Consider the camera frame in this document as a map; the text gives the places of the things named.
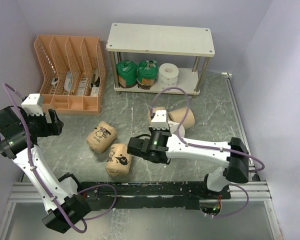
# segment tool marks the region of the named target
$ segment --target wall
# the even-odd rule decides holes
[[[232,85],[285,239],[300,240],[300,0],[275,0]]]
[[[211,28],[215,57],[208,69],[231,72],[263,19],[271,0],[17,0],[35,34],[100,36],[112,23]],[[194,57],[126,54],[136,62],[159,58],[192,67]]]
[[[33,53],[34,35],[14,0],[0,0],[0,109],[11,105],[1,83],[23,94],[39,90],[41,75]],[[0,220],[19,168],[0,155]]]

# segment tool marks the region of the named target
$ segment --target marble surface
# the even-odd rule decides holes
[[[59,114],[64,122],[62,134],[38,140],[45,161],[57,178],[70,172],[81,182],[202,181],[217,168],[199,160],[172,159],[170,165],[164,165],[133,157],[128,175],[109,176],[105,165],[110,147],[102,154],[93,152],[86,137],[100,121],[116,129],[117,138],[113,143],[127,144],[130,137],[149,133],[147,113],[155,94],[123,92],[117,95],[111,71],[105,86],[100,115]],[[226,79],[221,74],[207,73],[200,91],[199,96],[191,99],[195,126],[185,131],[185,137],[216,142],[240,137]],[[156,107],[159,106],[171,111],[186,106],[186,100],[182,95],[163,94],[157,101]]]

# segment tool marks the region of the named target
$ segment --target brown roll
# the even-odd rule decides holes
[[[157,110],[166,110],[164,106],[157,106],[153,108],[153,112],[155,113]],[[150,118],[150,110],[148,111],[148,120],[149,123],[151,123],[151,118]]]
[[[116,143],[110,147],[105,164],[105,170],[110,176],[123,176],[129,173],[132,155],[128,154],[127,150],[128,146],[122,143]]]
[[[92,150],[102,154],[116,137],[116,129],[108,123],[101,121],[86,138],[86,143]]]
[[[177,123],[180,123],[181,120],[184,118],[184,115],[186,114],[186,107],[182,107],[173,111],[169,112],[169,118]],[[189,108],[188,115],[186,116],[185,121],[183,122],[184,129],[191,128],[195,125],[195,117],[191,109]]]

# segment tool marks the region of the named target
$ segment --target toilet paper roll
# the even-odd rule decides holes
[[[157,106],[153,108],[153,112],[155,113],[157,110],[166,110],[164,106]],[[148,111],[148,120],[151,123],[150,110]]]
[[[169,124],[169,127],[170,127],[170,133],[177,135],[177,128],[179,126],[179,123],[175,122],[175,121],[168,120],[168,124]],[[183,125],[181,125],[181,127],[179,129],[180,137],[184,138],[185,137],[185,133],[186,133],[185,132],[185,127]]]
[[[92,150],[102,154],[116,137],[116,129],[108,123],[101,121],[86,138],[86,143]]]
[[[186,114],[186,107],[182,107],[173,111],[169,112],[169,117],[172,121],[180,123],[181,120],[184,118],[184,115]],[[189,108],[188,115],[186,116],[185,121],[182,124],[184,126],[184,129],[191,128],[195,125],[195,117],[191,109]]]
[[[129,173],[132,155],[128,154],[127,150],[128,146],[122,143],[116,143],[110,147],[105,164],[105,170],[110,176],[116,177]]]
[[[179,69],[171,63],[164,63],[159,68],[158,81],[162,89],[177,86]]]

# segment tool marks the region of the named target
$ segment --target cartoon print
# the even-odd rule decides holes
[[[112,150],[110,150],[109,156],[108,156],[108,158],[106,159],[106,161],[107,161],[107,162],[113,162],[113,159],[112,159],[113,155],[115,155],[115,152],[112,151]]]
[[[98,138],[107,138],[107,135],[111,135],[111,132],[109,132],[107,129],[105,129],[104,127],[100,127],[100,130],[96,131],[95,132],[95,135],[98,137]]]
[[[122,154],[120,154],[120,157],[119,156],[115,156],[115,158],[118,160],[116,161],[116,163],[121,163],[122,165],[128,165],[128,159],[125,157],[125,156],[122,156]]]

